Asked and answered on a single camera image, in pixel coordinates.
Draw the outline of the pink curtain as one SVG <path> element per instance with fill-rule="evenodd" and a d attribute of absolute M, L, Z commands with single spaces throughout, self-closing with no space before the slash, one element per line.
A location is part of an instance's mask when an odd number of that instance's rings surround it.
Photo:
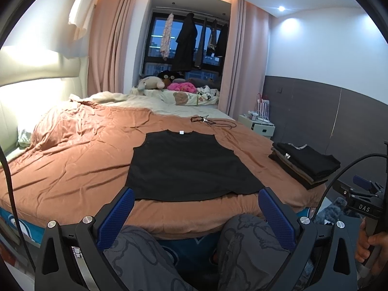
<path fill-rule="evenodd" d="M 218 109 L 235 120 L 254 110 L 263 92 L 269 40 L 269 13 L 232 0 Z"/>
<path fill-rule="evenodd" d="M 89 38 L 89 96 L 124 90 L 126 51 L 135 1 L 97 0 Z"/>

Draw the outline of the folded black top shirt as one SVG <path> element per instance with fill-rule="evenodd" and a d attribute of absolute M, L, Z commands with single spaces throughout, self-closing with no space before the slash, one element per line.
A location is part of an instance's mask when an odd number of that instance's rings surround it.
<path fill-rule="evenodd" d="M 309 145 L 295 146 L 292 143 L 272 143 L 272 149 L 292 168 L 308 176 L 312 181 L 329 177 L 341 167 L 341 162 L 332 155 L 321 154 Z"/>

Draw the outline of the person's left leg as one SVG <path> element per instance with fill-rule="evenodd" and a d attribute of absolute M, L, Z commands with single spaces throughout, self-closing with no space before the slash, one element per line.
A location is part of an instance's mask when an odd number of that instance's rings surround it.
<path fill-rule="evenodd" d="M 128 290 L 194 289 L 156 239 L 139 227 L 123 227 L 104 255 Z"/>

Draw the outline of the hanging floral garment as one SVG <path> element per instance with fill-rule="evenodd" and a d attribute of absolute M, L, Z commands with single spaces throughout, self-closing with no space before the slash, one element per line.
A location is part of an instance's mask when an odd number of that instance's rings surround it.
<path fill-rule="evenodd" d="M 163 60 L 167 60 L 170 55 L 170 40 L 171 40 L 171 30 L 174 21 L 174 15 L 171 13 L 168 15 L 166 19 L 166 23 L 164 25 L 164 30 L 161 38 L 161 48 L 160 54 Z"/>

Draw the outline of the grey fluffy rug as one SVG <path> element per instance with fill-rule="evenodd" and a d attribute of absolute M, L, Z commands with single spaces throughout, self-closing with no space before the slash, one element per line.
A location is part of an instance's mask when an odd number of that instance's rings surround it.
<path fill-rule="evenodd" d="M 337 198 L 328 207 L 317 214 L 314 219 L 315 224 L 333 225 L 339 220 L 340 216 L 347 216 L 347 201 L 344 198 Z"/>

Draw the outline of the orange brown bed blanket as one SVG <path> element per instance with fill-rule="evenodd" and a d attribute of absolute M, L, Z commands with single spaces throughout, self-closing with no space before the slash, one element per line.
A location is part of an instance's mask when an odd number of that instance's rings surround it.
<path fill-rule="evenodd" d="M 18 217 L 38 227 L 51 220 L 67 225 L 94 216 L 124 186 L 133 150 L 146 133 L 166 129 L 213 135 L 295 212 L 317 206 L 325 190 L 324 184 L 305 189 L 268 158 L 270 139 L 235 121 L 232 129 L 212 128 L 146 108 L 63 103 L 38 122 L 30 148 L 9 163 Z M 262 216 L 257 194 L 192 202 L 136 200 L 126 225 L 177 240 L 219 231 L 240 213 Z"/>

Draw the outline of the stack of folded clothes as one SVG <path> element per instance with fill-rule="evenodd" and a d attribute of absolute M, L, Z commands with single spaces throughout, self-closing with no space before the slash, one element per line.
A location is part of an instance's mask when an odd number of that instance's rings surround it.
<path fill-rule="evenodd" d="M 268 156 L 268 158 L 277 162 L 286 173 L 288 173 L 291 177 L 293 177 L 300 184 L 302 184 L 305 189 L 313 189 L 319 185 L 323 185 L 325 182 L 328 181 L 328 179 L 314 181 L 301 169 L 291 164 L 291 162 L 287 160 L 284 155 L 275 150 L 275 148 L 272 147 L 271 150 L 272 153 Z"/>

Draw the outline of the pink curtain left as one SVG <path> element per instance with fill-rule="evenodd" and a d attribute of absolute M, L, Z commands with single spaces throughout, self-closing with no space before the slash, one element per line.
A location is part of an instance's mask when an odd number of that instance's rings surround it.
<path fill-rule="evenodd" d="M 135 1 L 97 0 L 89 38 L 89 96 L 124 90 L 126 51 Z"/>

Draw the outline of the hanging black coat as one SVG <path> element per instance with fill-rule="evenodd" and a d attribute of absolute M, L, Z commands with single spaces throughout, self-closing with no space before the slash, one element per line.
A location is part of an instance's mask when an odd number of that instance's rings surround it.
<path fill-rule="evenodd" d="M 190 71 L 193 67 L 193 55 L 197 38 L 197 28 L 195 26 L 194 14 L 189 13 L 181 27 L 181 31 L 176 39 L 177 47 L 172 63 L 173 71 Z"/>

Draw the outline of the blue cartoon bed sheet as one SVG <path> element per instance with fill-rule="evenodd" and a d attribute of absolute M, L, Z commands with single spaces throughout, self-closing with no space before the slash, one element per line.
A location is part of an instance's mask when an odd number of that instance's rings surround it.
<path fill-rule="evenodd" d="M 1 217 L 4 219 L 6 224 L 8 224 L 8 226 L 17 230 L 16 221 L 12 213 L 1 208 Z M 44 228 L 33 225 L 22 219 L 19 220 L 19 224 L 24 235 L 26 235 L 31 241 L 37 244 L 41 244 L 45 231 Z"/>

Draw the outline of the person's leg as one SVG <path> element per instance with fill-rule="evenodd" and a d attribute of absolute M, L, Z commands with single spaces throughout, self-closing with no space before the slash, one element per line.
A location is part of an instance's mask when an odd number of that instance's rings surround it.
<path fill-rule="evenodd" d="M 123 227 L 104 255 L 128 290 L 194 289 L 156 239 L 139 227 Z"/>
<path fill-rule="evenodd" d="M 251 214 L 234 216 L 217 247 L 218 289 L 264 290 L 287 256 L 267 222 Z"/>

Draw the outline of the white bedside cabinet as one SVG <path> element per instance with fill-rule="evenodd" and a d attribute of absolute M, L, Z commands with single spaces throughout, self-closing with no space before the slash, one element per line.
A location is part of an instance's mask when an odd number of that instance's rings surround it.
<path fill-rule="evenodd" d="M 253 130 L 255 133 L 267 137 L 268 139 L 271 139 L 275 132 L 275 125 L 270 121 L 253 121 L 244 115 L 239 115 L 238 122 Z"/>

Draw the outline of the white padded headboard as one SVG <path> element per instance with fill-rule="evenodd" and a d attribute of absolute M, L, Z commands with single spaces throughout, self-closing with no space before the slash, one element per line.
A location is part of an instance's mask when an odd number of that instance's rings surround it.
<path fill-rule="evenodd" d="M 1 148 L 30 145 L 41 117 L 71 95 L 87 96 L 89 57 L 65 57 L 48 49 L 1 47 Z"/>

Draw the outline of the person's right leg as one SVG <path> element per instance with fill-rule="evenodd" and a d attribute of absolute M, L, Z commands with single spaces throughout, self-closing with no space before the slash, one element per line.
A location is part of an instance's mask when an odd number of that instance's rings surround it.
<path fill-rule="evenodd" d="M 251 214 L 234 216 L 217 247 L 218 289 L 264 290 L 287 256 L 267 222 Z"/>

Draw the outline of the pink curtain right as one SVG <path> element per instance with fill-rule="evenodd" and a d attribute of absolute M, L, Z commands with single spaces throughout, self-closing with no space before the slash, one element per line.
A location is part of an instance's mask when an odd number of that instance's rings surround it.
<path fill-rule="evenodd" d="M 269 40 L 269 13 L 232 0 L 218 109 L 235 120 L 254 110 L 263 92 Z"/>

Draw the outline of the pink plush toy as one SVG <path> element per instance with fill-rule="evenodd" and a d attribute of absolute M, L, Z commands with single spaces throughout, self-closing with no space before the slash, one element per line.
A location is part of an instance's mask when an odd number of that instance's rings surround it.
<path fill-rule="evenodd" d="M 186 93 L 196 93 L 197 88 L 190 82 L 183 82 L 183 83 L 171 83 L 167 90 L 170 91 L 182 91 Z"/>

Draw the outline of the black sleeveless shirt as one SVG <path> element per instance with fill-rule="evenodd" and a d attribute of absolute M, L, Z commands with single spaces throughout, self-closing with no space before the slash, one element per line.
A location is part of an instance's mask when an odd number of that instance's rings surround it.
<path fill-rule="evenodd" d="M 147 133 L 134 148 L 126 186 L 136 200 L 190 202 L 263 188 L 233 150 L 214 135 L 170 130 Z"/>

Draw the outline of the beige plush toy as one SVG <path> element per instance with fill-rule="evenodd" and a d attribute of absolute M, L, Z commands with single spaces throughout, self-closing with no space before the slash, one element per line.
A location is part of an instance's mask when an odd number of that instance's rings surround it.
<path fill-rule="evenodd" d="M 146 78 L 143 78 L 139 81 L 138 84 L 138 91 L 145 91 L 146 89 L 164 89 L 165 84 L 161 80 L 161 78 L 157 76 L 148 76 Z"/>

